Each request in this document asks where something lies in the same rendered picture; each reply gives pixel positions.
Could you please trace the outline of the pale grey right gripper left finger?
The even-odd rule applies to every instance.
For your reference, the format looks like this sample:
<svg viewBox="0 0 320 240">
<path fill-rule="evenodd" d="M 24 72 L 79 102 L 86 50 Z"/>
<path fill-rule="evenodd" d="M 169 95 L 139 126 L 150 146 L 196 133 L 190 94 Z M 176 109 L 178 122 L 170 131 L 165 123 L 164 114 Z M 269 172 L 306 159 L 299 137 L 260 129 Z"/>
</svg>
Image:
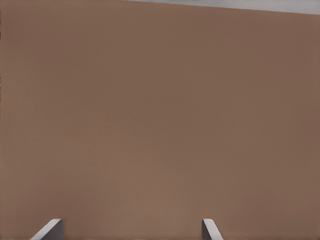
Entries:
<svg viewBox="0 0 320 240">
<path fill-rule="evenodd" d="M 64 240 L 64 219 L 50 220 L 29 240 Z"/>
</svg>

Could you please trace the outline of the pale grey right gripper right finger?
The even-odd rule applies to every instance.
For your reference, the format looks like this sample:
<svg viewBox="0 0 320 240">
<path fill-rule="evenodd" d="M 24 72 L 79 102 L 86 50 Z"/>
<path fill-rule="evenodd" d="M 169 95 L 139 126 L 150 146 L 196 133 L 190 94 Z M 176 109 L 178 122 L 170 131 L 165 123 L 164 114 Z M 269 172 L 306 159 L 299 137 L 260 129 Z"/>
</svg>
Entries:
<svg viewBox="0 0 320 240">
<path fill-rule="evenodd" d="M 223 237 L 213 219 L 202 219 L 201 240 L 223 240 Z"/>
</svg>

